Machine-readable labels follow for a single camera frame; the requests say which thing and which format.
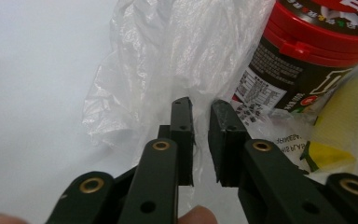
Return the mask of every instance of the fingertip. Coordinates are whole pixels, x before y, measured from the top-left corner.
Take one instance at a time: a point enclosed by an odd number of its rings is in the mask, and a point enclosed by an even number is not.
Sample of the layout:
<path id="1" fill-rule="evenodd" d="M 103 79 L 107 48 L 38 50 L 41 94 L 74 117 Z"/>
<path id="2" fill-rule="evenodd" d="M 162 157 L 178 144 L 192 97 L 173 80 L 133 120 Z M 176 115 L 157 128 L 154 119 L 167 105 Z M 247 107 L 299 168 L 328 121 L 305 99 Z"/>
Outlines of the fingertip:
<path id="1" fill-rule="evenodd" d="M 27 224 L 27 222 L 18 217 L 0 214 L 0 224 Z"/>
<path id="2" fill-rule="evenodd" d="M 211 210 L 197 205 L 180 217 L 178 224 L 217 224 L 217 220 Z"/>

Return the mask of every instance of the plastic container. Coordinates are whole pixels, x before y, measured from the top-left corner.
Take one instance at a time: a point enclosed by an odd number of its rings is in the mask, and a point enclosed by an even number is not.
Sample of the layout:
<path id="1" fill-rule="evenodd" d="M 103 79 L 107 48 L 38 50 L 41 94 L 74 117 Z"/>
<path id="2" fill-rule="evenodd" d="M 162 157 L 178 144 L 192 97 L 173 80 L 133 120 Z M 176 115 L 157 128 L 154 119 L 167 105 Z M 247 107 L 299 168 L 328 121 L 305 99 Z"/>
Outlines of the plastic container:
<path id="1" fill-rule="evenodd" d="M 358 0 L 282 0 L 234 101 L 305 112 L 358 64 Z"/>

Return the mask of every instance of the crumpled plastic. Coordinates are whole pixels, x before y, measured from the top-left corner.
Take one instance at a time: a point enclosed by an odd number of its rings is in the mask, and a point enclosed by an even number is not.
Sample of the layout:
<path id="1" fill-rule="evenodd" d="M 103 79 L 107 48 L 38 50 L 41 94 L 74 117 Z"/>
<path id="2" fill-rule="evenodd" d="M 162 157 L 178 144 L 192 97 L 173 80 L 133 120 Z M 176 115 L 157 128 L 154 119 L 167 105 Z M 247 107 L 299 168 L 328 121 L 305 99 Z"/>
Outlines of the crumpled plastic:
<path id="1" fill-rule="evenodd" d="M 358 66 L 307 113 L 231 101 L 252 138 L 275 143 L 310 178 L 358 175 Z"/>
<path id="2" fill-rule="evenodd" d="M 196 135 L 195 187 L 180 188 L 179 215 L 203 204 L 220 223 L 244 223 L 236 189 L 215 183 L 207 143 L 210 106 L 229 101 L 274 1 L 118 0 L 112 53 L 85 100 L 83 123 L 96 142 L 126 151 L 135 165 L 145 143 L 170 123 L 171 102 L 189 96 Z"/>

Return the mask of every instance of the white surface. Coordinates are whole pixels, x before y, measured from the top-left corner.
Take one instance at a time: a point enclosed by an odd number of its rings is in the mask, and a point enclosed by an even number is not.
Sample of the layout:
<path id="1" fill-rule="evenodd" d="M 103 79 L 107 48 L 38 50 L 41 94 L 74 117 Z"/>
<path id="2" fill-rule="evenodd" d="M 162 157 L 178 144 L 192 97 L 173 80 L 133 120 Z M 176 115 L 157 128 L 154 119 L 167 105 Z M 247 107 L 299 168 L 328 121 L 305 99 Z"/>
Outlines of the white surface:
<path id="1" fill-rule="evenodd" d="M 115 3 L 0 1 L 0 213 L 43 223 L 77 176 L 130 168 L 81 124 Z"/>

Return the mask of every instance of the yellow object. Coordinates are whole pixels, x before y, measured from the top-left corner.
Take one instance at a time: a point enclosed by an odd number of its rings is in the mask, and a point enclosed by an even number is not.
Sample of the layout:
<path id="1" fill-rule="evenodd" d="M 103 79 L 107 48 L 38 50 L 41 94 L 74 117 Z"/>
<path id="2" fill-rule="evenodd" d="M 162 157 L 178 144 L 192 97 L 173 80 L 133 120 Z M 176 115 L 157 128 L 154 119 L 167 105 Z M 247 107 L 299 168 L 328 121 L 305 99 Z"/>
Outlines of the yellow object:
<path id="1" fill-rule="evenodd" d="M 307 160 L 312 172 L 319 169 L 328 169 L 331 166 L 354 163 L 356 161 L 349 152 L 317 142 L 308 143 L 303 158 Z"/>
<path id="2" fill-rule="evenodd" d="M 358 175 L 358 73 L 336 91 L 319 115 L 309 157 L 325 170 L 353 164 L 354 170 L 345 172 Z"/>

